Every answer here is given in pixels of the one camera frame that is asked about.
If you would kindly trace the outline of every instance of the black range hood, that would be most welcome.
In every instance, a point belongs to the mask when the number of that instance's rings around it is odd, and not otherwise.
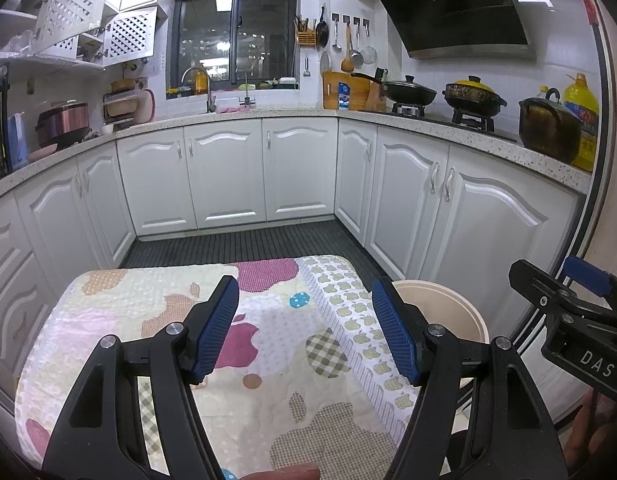
[[[533,58],[513,0],[380,0],[410,57]]]

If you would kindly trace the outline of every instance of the blue gripper pad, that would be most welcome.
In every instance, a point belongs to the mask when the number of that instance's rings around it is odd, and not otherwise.
[[[201,383],[213,371],[239,303],[237,280],[231,279],[197,340],[197,361],[192,377]]]
[[[563,269],[564,273],[569,278],[585,286],[596,296],[600,296],[601,298],[610,296],[613,291],[613,285],[611,284],[611,278],[608,273],[585,262],[581,258],[569,256],[564,261]]]
[[[415,343],[397,313],[388,292],[380,282],[373,284],[373,308],[389,344],[397,371],[411,384],[417,384],[420,372],[415,363]]]

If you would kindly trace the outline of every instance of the cooking oil bottle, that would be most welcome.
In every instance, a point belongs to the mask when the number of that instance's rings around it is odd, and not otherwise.
[[[581,72],[577,73],[573,84],[564,90],[564,105],[582,121],[580,151],[573,165],[585,171],[593,171],[600,107],[593,92],[586,85],[586,76]]]

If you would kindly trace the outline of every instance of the speckled stone countertop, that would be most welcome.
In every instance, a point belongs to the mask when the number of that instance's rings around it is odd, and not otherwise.
[[[189,115],[165,118],[162,120],[153,121],[152,123],[132,126],[126,130],[122,130],[121,132],[116,132],[107,136],[87,140],[86,142],[82,142],[80,144],[75,144],[66,150],[53,153],[46,158],[42,158],[42,160],[29,164],[21,170],[15,171],[15,173],[12,173],[0,180],[0,197],[8,193],[16,186],[19,186],[34,177],[38,173],[48,170],[48,168],[51,168],[55,164],[59,164],[68,158],[79,155],[80,153],[84,153],[88,150],[92,150],[93,148],[101,146],[106,142],[111,142],[112,140],[124,139],[125,137],[132,137],[157,130],[189,126],[191,124],[214,123],[218,121],[242,119],[260,119],[268,117],[338,117],[341,119],[365,121],[368,123],[378,124],[380,126],[400,128],[413,133],[449,140],[450,142],[455,142],[457,144],[461,144],[462,146],[474,148],[480,152],[491,153],[492,155],[509,160],[519,166],[535,171],[582,194],[588,193],[589,184],[591,183],[591,175],[589,173],[560,162],[555,158],[534,152],[533,150],[529,150],[521,144],[511,142],[510,140],[502,139],[500,137],[493,137],[487,134],[481,134],[473,130],[452,126],[450,124],[440,124],[437,122],[414,118],[402,118],[367,112],[322,110],[320,108],[299,108],[281,110],[248,110],[230,114]]]

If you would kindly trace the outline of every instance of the screw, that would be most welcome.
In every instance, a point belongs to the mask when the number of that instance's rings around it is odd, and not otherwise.
[[[511,348],[511,342],[506,337],[496,337],[495,344],[502,350],[508,350],[509,348]]]
[[[436,337],[440,337],[446,333],[446,329],[437,323],[430,324],[427,330],[429,331],[429,334]]]
[[[100,346],[102,348],[111,348],[115,344],[115,336],[114,335],[105,335],[100,339]]]
[[[166,333],[169,335],[178,335],[182,330],[184,330],[184,325],[182,323],[171,323],[166,327]]]

